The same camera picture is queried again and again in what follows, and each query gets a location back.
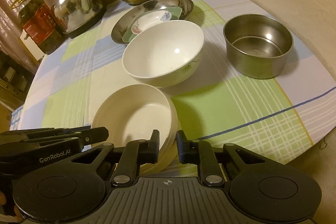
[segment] small saucer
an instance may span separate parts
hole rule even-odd
[[[157,10],[139,17],[131,27],[134,34],[140,34],[148,28],[158,25],[171,19],[171,12],[168,10]]]
[[[180,18],[181,14],[182,14],[182,8],[181,8],[181,7],[178,7],[178,6],[167,7],[167,8],[164,9],[164,10],[167,10],[167,11],[171,12],[171,19],[170,19],[170,20],[178,20],[178,19]],[[152,12],[152,11],[149,11],[149,12],[146,12],[146,13],[140,15],[139,17],[137,17],[137,18],[134,20],[134,22],[137,21],[137,19],[140,18],[140,17],[142,17],[143,15],[146,15],[146,14],[151,13],[151,12]],[[125,43],[129,43],[129,42],[131,42],[132,39],[133,39],[134,37],[137,36],[136,34],[132,33],[132,31],[131,31],[131,27],[132,27],[132,25],[127,29],[127,31],[125,32],[125,34],[124,34],[123,37],[122,37],[122,40],[123,40],[123,42],[125,42]]]

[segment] crosshair mark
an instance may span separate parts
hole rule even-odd
[[[173,182],[172,182],[171,180],[167,179],[167,180],[165,180],[163,183],[166,184],[166,185],[170,185],[170,184],[172,184]]]

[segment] small dish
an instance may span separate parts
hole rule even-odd
[[[182,8],[182,13],[179,19],[186,20],[193,11],[194,3],[192,0],[149,0],[137,7],[134,7],[118,20],[111,32],[112,40],[116,43],[124,44],[125,42],[122,40],[122,37],[137,17],[148,11],[161,9],[168,10],[167,8],[169,7]]]
[[[179,18],[181,17],[182,18],[182,8],[181,7],[178,7],[178,6],[175,6],[175,7],[167,7],[166,9],[164,10],[167,10],[169,12],[171,12],[171,19],[170,20],[179,20]],[[145,14],[148,14],[148,13],[151,13],[151,11],[149,12],[146,12],[140,16],[138,16],[134,21],[136,21],[139,17],[145,15]],[[130,43],[132,41],[132,39],[134,37],[136,37],[137,35],[132,33],[131,31],[131,27],[129,27],[127,29],[127,31],[125,32],[125,34],[123,35],[123,42],[125,43]]]
[[[157,10],[144,14],[139,17],[131,27],[131,31],[134,34],[140,34],[144,30],[149,29],[152,26],[158,25],[162,22],[169,21],[171,19],[171,12],[168,10]]]

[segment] logo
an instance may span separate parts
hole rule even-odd
[[[40,158],[39,161],[40,161],[40,163],[44,163],[44,162],[47,162],[47,161],[50,161],[50,160],[54,160],[54,159],[63,157],[67,154],[70,154],[70,149],[67,149],[65,152],[62,151],[61,153],[51,154],[50,156],[48,156],[46,158]]]
[[[172,184],[173,182],[172,182],[171,180],[167,179],[167,180],[165,180],[163,183],[166,184],[166,185],[170,185],[170,184]]]

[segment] circular pad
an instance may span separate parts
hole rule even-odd
[[[72,169],[50,166],[28,173],[14,187],[14,201],[25,218],[40,223],[69,222],[100,205],[106,189],[96,173],[77,169],[77,165]]]
[[[46,178],[37,186],[38,192],[46,198],[64,198],[71,195],[76,188],[76,181],[62,176]]]
[[[285,199],[297,193],[297,185],[287,178],[270,177],[259,182],[259,190],[270,198]]]
[[[295,222],[312,217],[321,189],[309,176],[287,165],[255,164],[231,181],[232,201],[263,221]]]

